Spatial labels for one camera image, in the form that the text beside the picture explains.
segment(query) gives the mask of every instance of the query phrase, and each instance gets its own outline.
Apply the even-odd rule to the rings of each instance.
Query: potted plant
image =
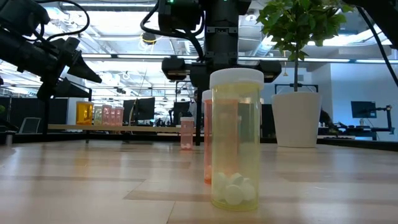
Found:
[[[346,22],[342,12],[353,11],[340,0],[271,0],[257,18],[263,33],[272,36],[275,48],[289,51],[294,62],[294,92],[274,95],[272,110],[279,146],[315,147],[322,98],[318,93],[299,93],[299,61],[308,56],[302,49],[309,41],[322,46],[338,35]]]

